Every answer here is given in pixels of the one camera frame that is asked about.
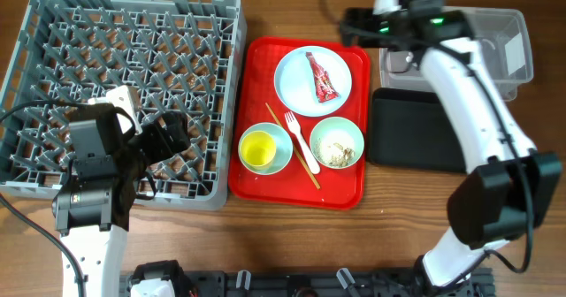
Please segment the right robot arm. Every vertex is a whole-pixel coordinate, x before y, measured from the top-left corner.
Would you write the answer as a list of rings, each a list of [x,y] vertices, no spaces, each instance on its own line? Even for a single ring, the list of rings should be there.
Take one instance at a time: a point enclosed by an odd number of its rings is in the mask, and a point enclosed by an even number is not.
[[[533,245],[562,174],[553,152],[540,153],[493,84],[465,15],[444,0],[375,0],[348,8],[345,45],[408,51],[440,99],[463,150],[467,176],[447,202],[449,228],[415,264],[411,292],[450,293],[512,240]]]

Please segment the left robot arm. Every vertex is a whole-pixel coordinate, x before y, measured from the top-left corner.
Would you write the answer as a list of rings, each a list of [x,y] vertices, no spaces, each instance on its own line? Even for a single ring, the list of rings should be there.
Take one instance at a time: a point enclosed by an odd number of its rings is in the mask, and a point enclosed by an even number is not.
[[[116,296],[129,230],[129,211],[137,199],[136,183],[150,179],[148,168],[190,145],[187,118],[168,111],[153,122],[123,131],[124,110],[110,103],[80,107],[70,115],[69,134],[75,157],[52,202],[56,229],[70,255],[64,294],[77,284],[83,296]]]

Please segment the green bowl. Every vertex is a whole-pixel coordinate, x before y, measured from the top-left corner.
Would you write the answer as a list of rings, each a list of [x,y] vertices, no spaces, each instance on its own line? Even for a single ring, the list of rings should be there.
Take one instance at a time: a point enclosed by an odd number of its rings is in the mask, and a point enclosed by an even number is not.
[[[319,121],[310,133],[310,149],[315,159],[330,169],[346,169],[363,155],[364,137],[351,120],[329,117]]]

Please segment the rice food scraps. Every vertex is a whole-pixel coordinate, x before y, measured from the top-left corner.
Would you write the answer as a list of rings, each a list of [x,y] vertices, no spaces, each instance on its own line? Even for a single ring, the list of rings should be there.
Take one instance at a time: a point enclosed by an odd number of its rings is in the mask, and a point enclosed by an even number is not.
[[[341,132],[328,133],[315,140],[315,154],[327,167],[345,168],[356,157],[355,141]]]

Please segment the yellow plastic cup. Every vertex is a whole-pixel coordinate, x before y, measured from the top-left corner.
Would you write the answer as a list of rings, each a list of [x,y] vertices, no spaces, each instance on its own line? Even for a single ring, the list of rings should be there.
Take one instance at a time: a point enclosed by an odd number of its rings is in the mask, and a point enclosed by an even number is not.
[[[276,141],[265,131],[246,133],[239,145],[243,163],[257,171],[268,169],[272,165],[276,152]]]

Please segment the light blue bowl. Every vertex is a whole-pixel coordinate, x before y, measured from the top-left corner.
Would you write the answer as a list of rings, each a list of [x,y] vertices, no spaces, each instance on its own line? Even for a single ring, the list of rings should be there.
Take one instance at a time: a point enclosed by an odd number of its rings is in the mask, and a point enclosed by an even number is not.
[[[250,133],[253,131],[265,131],[267,133],[269,133],[274,140],[276,141],[276,145],[277,145],[277,152],[276,152],[276,156],[272,162],[272,165],[266,169],[266,170],[262,170],[262,171],[257,171],[254,170],[253,168],[247,166],[245,163],[243,163],[243,161],[241,160],[241,156],[239,153],[239,145],[241,143],[241,139],[242,137],[246,134],[246,133]],[[244,167],[246,169],[248,169],[249,171],[255,173],[255,174],[259,174],[259,175],[272,175],[275,173],[278,173],[279,171],[283,170],[288,163],[290,162],[292,155],[293,155],[293,143],[291,141],[291,138],[289,136],[289,134],[281,127],[278,126],[276,124],[273,123],[269,123],[269,122],[263,122],[263,123],[257,123],[255,125],[252,125],[251,127],[249,127],[242,135],[242,137],[239,140],[238,143],[238,156],[242,162],[242,164],[244,165]]]

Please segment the red snack wrapper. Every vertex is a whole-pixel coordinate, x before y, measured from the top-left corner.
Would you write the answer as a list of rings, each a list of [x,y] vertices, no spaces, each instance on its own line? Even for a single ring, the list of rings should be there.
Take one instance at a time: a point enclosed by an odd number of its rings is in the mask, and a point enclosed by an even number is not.
[[[313,72],[317,100],[320,103],[326,103],[340,98],[340,94],[335,90],[330,81],[328,72],[316,61],[311,52],[307,52],[305,56],[309,60],[310,68]]]

